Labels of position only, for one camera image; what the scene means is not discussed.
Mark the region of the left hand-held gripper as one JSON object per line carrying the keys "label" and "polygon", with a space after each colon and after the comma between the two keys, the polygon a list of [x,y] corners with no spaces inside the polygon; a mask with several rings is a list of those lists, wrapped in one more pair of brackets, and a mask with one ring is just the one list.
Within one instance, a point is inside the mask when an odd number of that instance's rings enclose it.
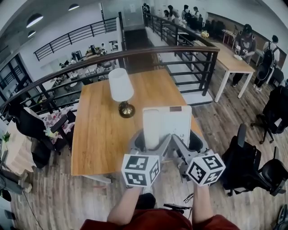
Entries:
{"label": "left hand-held gripper", "polygon": [[124,154],[121,173],[127,186],[150,187],[160,173],[161,160],[171,141],[167,134],[154,149],[145,150],[144,131],[130,139],[130,151]]}

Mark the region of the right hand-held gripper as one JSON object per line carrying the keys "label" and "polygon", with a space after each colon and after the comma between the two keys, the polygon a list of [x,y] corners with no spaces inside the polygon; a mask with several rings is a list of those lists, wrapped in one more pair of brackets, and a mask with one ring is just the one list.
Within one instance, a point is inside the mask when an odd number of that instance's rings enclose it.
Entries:
{"label": "right hand-held gripper", "polygon": [[205,139],[190,130],[190,149],[175,134],[172,134],[175,150],[181,152],[182,163],[178,165],[180,175],[198,186],[215,183],[225,170],[219,154],[215,154]]}

